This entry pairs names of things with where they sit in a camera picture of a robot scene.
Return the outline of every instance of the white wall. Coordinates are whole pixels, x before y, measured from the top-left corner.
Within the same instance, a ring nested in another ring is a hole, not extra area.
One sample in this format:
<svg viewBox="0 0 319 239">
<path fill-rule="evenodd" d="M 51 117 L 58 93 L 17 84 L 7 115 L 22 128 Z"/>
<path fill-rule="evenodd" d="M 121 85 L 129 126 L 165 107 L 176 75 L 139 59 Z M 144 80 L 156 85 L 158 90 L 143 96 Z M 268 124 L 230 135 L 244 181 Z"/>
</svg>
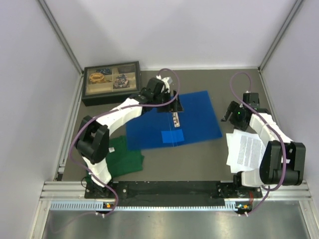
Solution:
<svg viewBox="0 0 319 239">
<path fill-rule="evenodd" d="M 46 0 L 82 67 L 260 65 L 295 0 Z"/>
<path fill-rule="evenodd" d="M 306 175 L 319 209 L 319 1 L 306 0 L 264 71 L 280 126 L 306 145 Z"/>
<path fill-rule="evenodd" d="M 34 0 L 0 7 L 0 238 L 29 233 L 78 73 Z"/>
</svg>

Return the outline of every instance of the gray mat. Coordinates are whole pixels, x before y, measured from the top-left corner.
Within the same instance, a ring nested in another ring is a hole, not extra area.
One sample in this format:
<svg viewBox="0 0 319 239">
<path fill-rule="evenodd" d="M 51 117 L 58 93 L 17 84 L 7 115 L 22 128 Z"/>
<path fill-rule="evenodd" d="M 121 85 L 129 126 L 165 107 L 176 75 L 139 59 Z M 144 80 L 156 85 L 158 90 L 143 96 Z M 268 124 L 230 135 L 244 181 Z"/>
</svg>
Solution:
<svg viewBox="0 0 319 239">
<path fill-rule="evenodd" d="M 225 114 L 229 103 L 235 100 L 230 88 L 231 76 L 241 70 L 187 70 L 176 71 L 181 79 L 181 93 L 190 93 L 207 90 L 216 116 L 221 119 Z M 253 79 L 252 91 L 259 93 L 261 106 L 269 109 L 265 91 L 257 69 L 244 70 Z M 145 86 L 156 71 L 142 71 L 142 83 Z M 234 81 L 234 89 L 237 94 L 242 94 L 248 89 L 249 81 L 244 75 L 239 75 Z M 109 111 L 119 104 L 85 107 L 81 103 L 75 133 L 78 131 L 80 122 L 86 115 L 95 116 Z M 142 150 L 145 156 L 143 171 L 127 174 L 117 178 L 119 181 L 205 181 L 205 180 L 232 180 L 230 167 L 226 165 L 228 147 L 225 133 L 231 133 L 233 127 L 229 122 L 221 122 L 220 127 L 223 137 L 201 143 L 194 143 L 179 147 L 158 148 Z M 125 134 L 125 126 L 115 131 L 111 138 Z M 73 157 L 84 163 L 76 150 Z M 79 181 L 85 176 L 85 171 L 70 160 L 67 160 L 63 181 Z"/>
</svg>

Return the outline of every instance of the small blue square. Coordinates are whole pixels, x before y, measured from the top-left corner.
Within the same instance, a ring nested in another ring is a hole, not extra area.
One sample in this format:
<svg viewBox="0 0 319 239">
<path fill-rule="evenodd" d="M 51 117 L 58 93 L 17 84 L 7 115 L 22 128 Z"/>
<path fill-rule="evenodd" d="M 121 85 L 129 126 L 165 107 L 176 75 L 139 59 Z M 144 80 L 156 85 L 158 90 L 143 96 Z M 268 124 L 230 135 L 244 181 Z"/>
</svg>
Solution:
<svg viewBox="0 0 319 239">
<path fill-rule="evenodd" d="M 177 143 L 184 141 L 184 134 L 182 129 L 162 131 L 161 137 L 163 143 Z"/>
</svg>

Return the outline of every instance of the white paper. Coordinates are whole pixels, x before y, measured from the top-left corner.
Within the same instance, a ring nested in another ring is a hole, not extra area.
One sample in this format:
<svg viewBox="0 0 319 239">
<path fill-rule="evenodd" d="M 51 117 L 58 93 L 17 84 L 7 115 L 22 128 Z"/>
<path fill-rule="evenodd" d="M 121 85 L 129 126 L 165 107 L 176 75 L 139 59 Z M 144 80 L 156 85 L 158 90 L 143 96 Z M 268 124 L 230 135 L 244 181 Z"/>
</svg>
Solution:
<svg viewBox="0 0 319 239">
<path fill-rule="evenodd" d="M 226 134 L 228 145 L 227 165 L 231 173 L 250 171 L 260 167 L 265 146 L 256 133 L 247 133 L 235 129 Z"/>
</svg>

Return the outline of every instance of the aluminum frame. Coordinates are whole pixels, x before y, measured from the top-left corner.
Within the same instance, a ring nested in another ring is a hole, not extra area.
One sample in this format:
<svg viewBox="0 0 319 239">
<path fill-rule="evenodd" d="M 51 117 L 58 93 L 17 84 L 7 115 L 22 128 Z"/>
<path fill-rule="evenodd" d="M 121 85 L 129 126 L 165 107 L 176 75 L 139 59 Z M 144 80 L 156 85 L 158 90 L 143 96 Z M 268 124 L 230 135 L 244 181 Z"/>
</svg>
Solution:
<svg viewBox="0 0 319 239">
<path fill-rule="evenodd" d="M 82 74 L 82 68 L 81 65 L 79 63 L 79 61 L 76 59 L 69 43 L 67 42 L 63 32 L 61 31 L 58 23 L 56 22 L 50 8 L 48 7 L 48 5 L 46 4 L 45 0 L 36 0 L 39 4 L 39 6 L 41 7 L 45 17 L 48 19 L 50 25 L 52 26 L 53 30 L 56 33 L 57 38 L 59 39 L 59 41 L 61 42 L 64 50 L 66 51 L 67 55 L 69 56 L 70 60 L 72 61 L 74 67 L 76 68 L 76 70 Z"/>
</svg>

